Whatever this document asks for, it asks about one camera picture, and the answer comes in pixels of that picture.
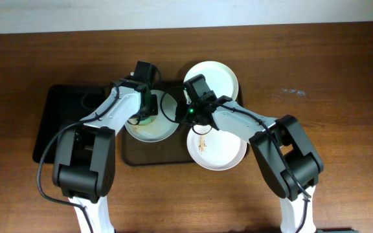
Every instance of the wooden table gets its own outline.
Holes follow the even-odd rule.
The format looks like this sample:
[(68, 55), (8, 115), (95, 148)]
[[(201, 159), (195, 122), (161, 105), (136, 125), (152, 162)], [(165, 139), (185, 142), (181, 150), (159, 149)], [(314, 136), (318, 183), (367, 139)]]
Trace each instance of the wooden table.
[[(296, 116), (322, 157), (318, 228), (373, 232), (373, 23), (0, 35), (0, 232), (79, 232), (72, 208), (44, 200), (31, 159), (49, 87), (102, 85), (136, 61), (182, 80), (200, 61), (228, 65), (245, 105)], [(239, 232), (280, 226), (278, 197), (253, 153), (225, 172), (197, 164), (133, 168), (119, 156), (108, 195), (118, 231)], [(43, 171), (46, 192), (63, 198)]]

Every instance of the white plate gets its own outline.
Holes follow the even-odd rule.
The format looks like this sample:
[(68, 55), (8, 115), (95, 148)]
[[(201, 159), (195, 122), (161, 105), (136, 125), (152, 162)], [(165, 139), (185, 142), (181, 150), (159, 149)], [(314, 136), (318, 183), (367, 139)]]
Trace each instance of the white plate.
[[(206, 133), (210, 126), (195, 126), (198, 133)], [(245, 155), (247, 143), (226, 131), (212, 129), (205, 135), (188, 133), (186, 145), (191, 157), (200, 166), (213, 171), (223, 171), (236, 166)]]
[[(202, 74), (217, 98), (225, 95), (236, 100), (238, 96), (238, 81), (234, 72), (228, 66), (217, 61), (204, 61), (196, 64), (185, 75), (184, 82)], [(185, 97), (190, 102), (187, 92)]]
[[(151, 93), (157, 95), (158, 115), (151, 116), (142, 121), (138, 126), (125, 123), (125, 127), (130, 135), (143, 142), (159, 142), (169, 137), (178, 128), (178, 124), (170, 122), (161, 112), (161, 98), (164, 92), (151, 90)], [(170, 119), (175, 119), (176, 106), (176, 100), (169, 94), (166, 94), (163, 100), (163, 109)]]

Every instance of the white backdrop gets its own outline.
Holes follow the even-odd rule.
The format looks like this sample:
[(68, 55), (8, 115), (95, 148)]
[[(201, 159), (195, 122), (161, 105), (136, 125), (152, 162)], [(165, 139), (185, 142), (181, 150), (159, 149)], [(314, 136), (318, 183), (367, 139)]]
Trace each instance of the white backdrop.
[(373, 21), (373, 0), (0, 0), (0, 33)]

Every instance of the white wall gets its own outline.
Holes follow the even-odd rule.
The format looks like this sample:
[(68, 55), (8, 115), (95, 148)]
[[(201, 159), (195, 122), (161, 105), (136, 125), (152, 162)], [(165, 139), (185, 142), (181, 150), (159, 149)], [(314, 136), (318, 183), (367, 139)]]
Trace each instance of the white wall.
[(373, 21), (373, 0), (0, 0), (0, 33)]

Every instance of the wooden surface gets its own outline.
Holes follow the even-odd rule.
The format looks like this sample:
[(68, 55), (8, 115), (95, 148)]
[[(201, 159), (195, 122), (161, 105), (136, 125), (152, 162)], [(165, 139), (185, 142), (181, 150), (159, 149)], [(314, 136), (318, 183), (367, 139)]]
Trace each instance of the wooden surface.
[[(296, 116), (322, 157), (316, 226), (373, 232), (373, 23), (0, 35), (0, 232), (79, 231), (74, 210), (36, 188), (31, 154), (47, 91), (56, 83), (106, 84), (137, 60), (155, 63), (167, 80), (182, 80), (200, 61), (228, 65), (250, 110)], [(253, 153), (225, 172), (196, 164), (132, 168), (119, 146), (108, 195), (118, 231), (280, 225), (278, 198)], [(44, 189), (63, 198), (51, 169), (43, 171)]]

